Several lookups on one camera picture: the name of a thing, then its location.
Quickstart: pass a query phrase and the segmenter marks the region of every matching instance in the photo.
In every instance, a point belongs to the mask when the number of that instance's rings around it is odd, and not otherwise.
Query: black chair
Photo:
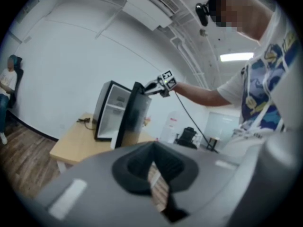
[[[193,128],[187,127],[183,130],[182,135],[179,139],[176,139],[176,143],[181,146],[185,146],[188,148],[197,149],[197,146],[193,144],[193,137],[197,134]]]
[[[17,57],[17,63],[14,67],[14,70],[17,74],[17,83],[16,83],[16,88],[15,88],[15,92],[13,94],[10,95],[10,99],[9,99],[9,103],[8,103],[8,108],[13,108],[13,106],[15,105],[16,103],[16,92],[17,92],[17,89],[18,89],[18,86],[19,86],[19,82],[21,81],[22,79],[22,76],[23,76],[23,70],[20,68],[21,67],[21,61],[22,61],[22,58],[21,57]]]

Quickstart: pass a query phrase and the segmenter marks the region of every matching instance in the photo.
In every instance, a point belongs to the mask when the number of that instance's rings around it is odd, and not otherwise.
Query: jeans
[[[0,133],[3,133],[5,129],[5,116],[8,102],[9,97],[4,94],[0,94]]]

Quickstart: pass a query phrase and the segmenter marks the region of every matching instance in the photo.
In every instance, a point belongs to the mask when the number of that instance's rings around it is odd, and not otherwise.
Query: white sneaker
[[[5,137],[4,133],[0,133],[0,138],[3,145],[6,145],[8,143],[8,139]]]

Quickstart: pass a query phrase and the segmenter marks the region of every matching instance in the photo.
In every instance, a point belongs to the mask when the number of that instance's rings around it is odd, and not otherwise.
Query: black rubber opening
[[[159,142],[150,142],[116,160],[112,167],[113,176],[126,191],[151,196],[147,176],[152,162],[169,186],[168,203],[162,214],[170,222],[188,216],[186,210],[177,207],[173,193],[187,190],[197,177],[198,166],[192,159]]]

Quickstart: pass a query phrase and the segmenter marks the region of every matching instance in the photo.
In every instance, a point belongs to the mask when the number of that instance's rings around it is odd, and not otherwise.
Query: white t-shirt
[[[3,70],[0,75],[0,81],[3,85],[9,87],[12,90],[15,90],[17,83],[17,73],[15,71],[9,71],[7,68]],[[10,94],[0,87],[0,94],[4,94],[10,98]]]
[[[274,131],[285,130],[271,93],[300,61],[297,57],[301,56],[302,48],[290,21],[278,6],[260,45],[245,67],[217,89],[231,104],[241,106],[240,127],[221,151],[226,155],[241,157],[250,146],[262,144]]]

